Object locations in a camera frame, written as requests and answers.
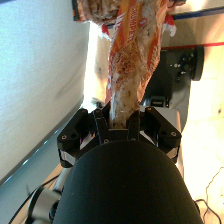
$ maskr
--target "wall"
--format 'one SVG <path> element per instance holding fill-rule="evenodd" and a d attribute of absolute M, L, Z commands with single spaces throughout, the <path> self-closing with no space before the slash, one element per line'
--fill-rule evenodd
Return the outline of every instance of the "wall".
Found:
<path fill-rule="evenodd" d="M 223 7 L 223 0 L 187 0 L 186 4 L 177 7 L 173 14 Z"/>
<path fill-rule="evenodd" d="M 82 100 L 88 32 L 71 1 L 0 5 L 0 182 Z"/>

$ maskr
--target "white surface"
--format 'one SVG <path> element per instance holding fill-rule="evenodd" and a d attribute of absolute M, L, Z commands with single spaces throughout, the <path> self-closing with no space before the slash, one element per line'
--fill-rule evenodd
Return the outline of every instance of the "white surface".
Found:
<path fill-rule="evenodd" d="M 211 9 L 224 6 L 223 0 L 187 0 L 186 4 L 177 7 L 172 14 L 179 14 L 184 12 L 195 12 L 204 9 Z"/>
<path fill-rule="evenodd" d="M 0 181 L 81 100 L 88 32 L 71 1 L 0 4 Z"/>

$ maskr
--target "red object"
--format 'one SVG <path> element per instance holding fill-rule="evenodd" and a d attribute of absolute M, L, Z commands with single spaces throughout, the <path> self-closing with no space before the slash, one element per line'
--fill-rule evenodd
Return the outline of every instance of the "red object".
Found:
<path fill-rule="evenodd" d="M 164 23 L 174 26 L 175 24 L 174 24 L 173 16 L 167 14 Z"/>
<path fill-rule="evenodd" d="M 108 37 L 110 36 L 107 25 L 102 25 L 101 30 L 103 34 L 106 34 Z"/>

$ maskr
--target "black cable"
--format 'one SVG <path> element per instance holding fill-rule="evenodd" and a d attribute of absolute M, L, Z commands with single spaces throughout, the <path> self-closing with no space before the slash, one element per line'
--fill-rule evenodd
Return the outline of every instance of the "black cable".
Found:
<path fill-rule="evenodd" d="M 40 186 L 45 186 L 47 184 L 49 184 L 50 182 L 52 182 L 53 180 L 57 179 L 59 177 L 59 175 L 51 178 L 50 180 L 48 180 L 47 182 L 41 184 Z M 33 193 L 37 190 L 37 188 L 27 197 L 27 199 L 22 203 L 22 205 L 20 205 L 20 207 L 17 209 L 17 211 L 15 212 L 15 214 L 13 215 L 13 217 L 10 219 L 9 223 L 8 224 L 11 224 L 15 217 L 18 215 L 18 213 L 20 212 L 20 210 L 23 208 L 23 206 L 26 204 L 26 202 L 31 198 L 31 196 L 33 195 Z"/>
<path fill-rule="evenodd" d="M 205 203 L 205 205 L 206 205 L 206 207 L 207 207 L 207 210 L 209 209 L 217 218 L 218 218 L 218 220 L 219 220 L 219 224 L 222 224 L 222 221 L 221 221 L 221 219 L 220 219 L 220 217 L 219 217 L 219 215 L 214 211 L 214 210 L 212 210 L 209 206 L 208 206 L 208 204 L 206 203 L 206 201 L 204 200 L 204 199 L 198 199 L 198 200 L 196 200 L 195 202 L 200 202 L 200 201 L 203 201 L 204 203 Z"/>
<path fill-rule="evenodd" d="M 205 201 L 206 202 L 206 205 L 208 204 L 208 188 L 209 188 L 210 184 L 214 181 L 215 177 L 220 173 L 221 169 L 223 169 L 223 168 L 224 168 L 223 166 L 220 167 L 218 173 L 216 173 L 216 175 L 212 178 L 212 180 L 209 182 L 208 186 L 206 187 L 206 201 Z M 209 209 L 209 207 L 207 206 L 207 209 L 206 209 L 206 211 L 205 211 L 205 213 L 203 215 L 203 223 L 205 223 L 205 215 L 207 214 L 208 209 Z"/>

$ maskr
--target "plastic bag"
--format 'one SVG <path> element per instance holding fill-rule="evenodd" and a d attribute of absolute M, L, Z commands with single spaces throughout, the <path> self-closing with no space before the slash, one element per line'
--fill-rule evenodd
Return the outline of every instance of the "plastic bag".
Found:
<path fill-rule="evenodd" d="M 126 128 L 158 65 L 167 0 L 123 0 L 109 55 L 110 128 Z"/>

